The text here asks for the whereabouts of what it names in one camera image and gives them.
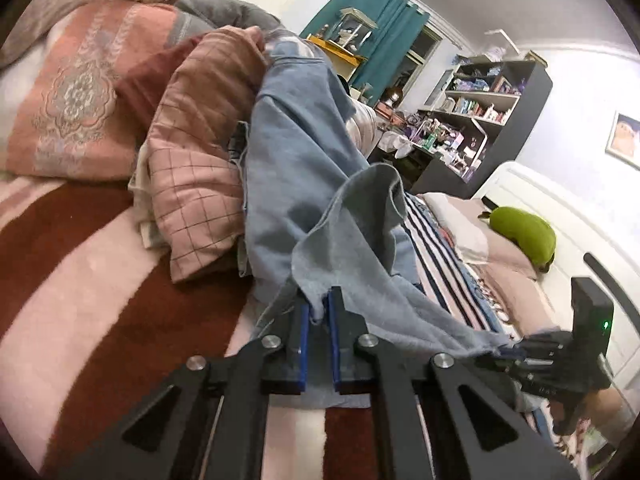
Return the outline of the grey-blue sweat pants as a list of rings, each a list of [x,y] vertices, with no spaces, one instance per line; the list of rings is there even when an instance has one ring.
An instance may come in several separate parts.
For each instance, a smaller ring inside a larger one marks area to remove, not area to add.
[[[447,352],[468,358],[506,344],[506,336],[473,330],[418,287],[416,253],[401,229],[406,202],[398,172],[362,164],[351,174],[326,164],[279,170],[245,168],[245,245],[262,307],[262,332],[303,294],[311,314],[333,286],[368,329],[417,358]]]

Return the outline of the pink knitted pillow cover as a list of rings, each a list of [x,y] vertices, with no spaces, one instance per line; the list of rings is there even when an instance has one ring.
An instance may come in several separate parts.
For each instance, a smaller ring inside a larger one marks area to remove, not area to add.
[[[454,253],[484,286],[498,319],[521,336],[556,330],[546,294],[524,252],[493,231],[482,217],[478,198],[462,200],[444,193],[425,193],[419,200],[435,217]]]

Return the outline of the green plush pillow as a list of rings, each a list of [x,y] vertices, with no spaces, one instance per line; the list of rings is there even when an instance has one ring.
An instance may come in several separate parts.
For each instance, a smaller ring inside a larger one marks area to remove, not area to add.
[[[478,218],[518,246],[537,271],[547,273],[550,270],[555,257],[556,235],[546,220],[507,206],[484,211]]]

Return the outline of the white bed headboard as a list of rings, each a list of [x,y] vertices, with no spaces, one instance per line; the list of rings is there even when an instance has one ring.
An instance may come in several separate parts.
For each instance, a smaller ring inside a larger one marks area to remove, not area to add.
[[[614,320],[606,358],[614,384],[639,388],[639,266],[633,263],[597,225],[587,218],[562,188],[518,162],[500,165],[473,194],[496,206],[526,210],[547,220],[556,234],[551,270],[540,279],[553,323],[572,327],[570,279],[589,276],[614,302]]]

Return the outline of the striped plush bed blanket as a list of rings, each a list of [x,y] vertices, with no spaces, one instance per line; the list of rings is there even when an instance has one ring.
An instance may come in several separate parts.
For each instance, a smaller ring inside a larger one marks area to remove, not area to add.
[[[120,184],[1,178],[1,431],[55,478],[190,356],[250,338],[233,262],[174,284]]]

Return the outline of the dark grey bookshelf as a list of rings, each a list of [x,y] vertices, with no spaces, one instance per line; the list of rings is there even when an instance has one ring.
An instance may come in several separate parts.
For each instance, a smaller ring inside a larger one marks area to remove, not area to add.
[[[551,89],[537,61],[454,65],[434,99],[418,109],[408,191],[471,197],[498,166],[520,154]]]

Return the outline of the pink checked garment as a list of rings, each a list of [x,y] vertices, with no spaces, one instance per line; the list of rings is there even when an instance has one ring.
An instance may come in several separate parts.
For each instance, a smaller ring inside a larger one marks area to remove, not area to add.
[[[186,281],[243,234],[243,188],[228,153],[267,70],[257,26],[206,34],[172,74],[152,119],[148,167],[154,219],[170,275]]]

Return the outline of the blue denim garment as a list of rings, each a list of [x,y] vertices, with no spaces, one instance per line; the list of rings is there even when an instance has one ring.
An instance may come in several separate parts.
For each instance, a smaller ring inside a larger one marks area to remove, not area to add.
[[[242,158],[244,191],[248,165],[304,170],[326,164],[351,174],[368,164],[347,134],[346,122],[355,113],[352,101],[322,54],[282,30],[270,35],[267,53],[270,66]]]

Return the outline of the pink patterned folded quilt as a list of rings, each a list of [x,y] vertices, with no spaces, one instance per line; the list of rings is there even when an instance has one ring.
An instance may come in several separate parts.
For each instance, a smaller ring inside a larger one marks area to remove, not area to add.
[[[94,0],[1,72],[1,168],[19,176],[128,179],[145,138],[115,86],[134,66],[206,32],[164,4]]]

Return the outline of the yellow white small shelf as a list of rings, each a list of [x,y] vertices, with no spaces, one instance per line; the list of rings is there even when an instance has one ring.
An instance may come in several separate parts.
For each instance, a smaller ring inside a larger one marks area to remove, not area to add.
[[[367,61],[364,56],[352,54],[334,41],[324,40],[314,35],[308,35],[307,40],[324,52],[332,62],[337,75],[347,81],[350,81],[356,70]]]

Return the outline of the dark red garment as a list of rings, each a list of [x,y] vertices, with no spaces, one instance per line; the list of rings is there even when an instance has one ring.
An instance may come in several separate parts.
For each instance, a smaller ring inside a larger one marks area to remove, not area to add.
[[[169,49],[154,53],[134,66],[116,84],[117,99],[138,130],[149,130],[172,75],[203,38],[204,35],[186,38]]]

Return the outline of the teal window curtain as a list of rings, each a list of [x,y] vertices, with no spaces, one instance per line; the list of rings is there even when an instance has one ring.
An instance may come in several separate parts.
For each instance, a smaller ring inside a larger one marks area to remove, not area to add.
[[[410,0],[330,0],[306,25],[300,36],[307,38],[325,24],[334,29],[340,11],[354,8],[367,15],[378,27],[364,43],[361,55],[366,59],[354,76],[352,85],[370,84],[370,101],[377,101],[390,85],[393,74],[419,36],[430,14]]]

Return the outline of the white display house box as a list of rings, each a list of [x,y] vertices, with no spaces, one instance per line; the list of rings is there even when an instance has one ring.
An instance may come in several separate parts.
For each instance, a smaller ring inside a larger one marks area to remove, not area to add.
[[[341,18],[332,32],[331,40],[343,50],[358,54],[377,28],[378,24],[367,14],[355,8],[345,8],[341,10]]]

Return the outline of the beige grey rumpled duvet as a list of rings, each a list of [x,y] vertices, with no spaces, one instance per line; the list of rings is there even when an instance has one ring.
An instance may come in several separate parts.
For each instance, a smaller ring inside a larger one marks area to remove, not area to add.
[[[274,15],[242,0],[177,0],[175,6],[213,28],[257,26],[263,32],[272,32],[283,27]]]

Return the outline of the framed wall picture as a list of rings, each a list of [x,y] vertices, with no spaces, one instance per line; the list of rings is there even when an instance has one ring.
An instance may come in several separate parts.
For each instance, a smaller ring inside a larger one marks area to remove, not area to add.
[[[605,151],[636,169],[640,168],[640,124],[637,119],[617,113]]]

